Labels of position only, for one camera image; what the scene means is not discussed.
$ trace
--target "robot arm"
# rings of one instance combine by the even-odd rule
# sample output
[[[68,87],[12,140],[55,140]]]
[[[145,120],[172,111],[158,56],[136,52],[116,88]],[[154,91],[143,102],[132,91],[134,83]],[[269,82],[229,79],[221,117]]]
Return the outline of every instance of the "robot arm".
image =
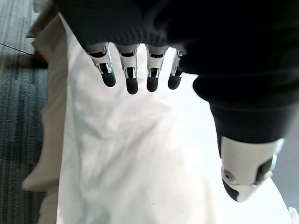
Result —
[[[168,82],[199,74],[196,93],[210,103],[222,179],[236,201],[271,176],[299,102],[299,1],[54,0],[107,86],[115,84],[113,42],[130,94],[138,91],[138,44],[148,51],[155,91],[167,46],[177,48]]]

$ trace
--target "striped carpet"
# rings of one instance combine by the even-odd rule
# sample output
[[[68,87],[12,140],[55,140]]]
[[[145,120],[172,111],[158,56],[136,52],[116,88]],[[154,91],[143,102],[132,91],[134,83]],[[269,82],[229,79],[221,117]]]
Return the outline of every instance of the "striped carpet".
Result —
[[[0,224],[36,224],[42,193],[21,190],[43,141],[47,70],[31,61],[32,0],[0,0]]]

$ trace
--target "wrinkled white fabric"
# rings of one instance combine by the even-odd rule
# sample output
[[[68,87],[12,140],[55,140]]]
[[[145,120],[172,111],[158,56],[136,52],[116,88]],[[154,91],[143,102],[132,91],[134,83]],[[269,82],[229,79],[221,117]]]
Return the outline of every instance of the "wrinkled white fabric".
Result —
[[[184,75],[175,91],[167,87],[173,49],[158,90],[150,93],[140,46],[139,91],[132,96],[116,49],[110,45],[117,84],[108,88],[64,26],[68,84],[58,224],[291,223],[271,180],[242,204],[226,194],[213,117],[192,90],[195,77]]]

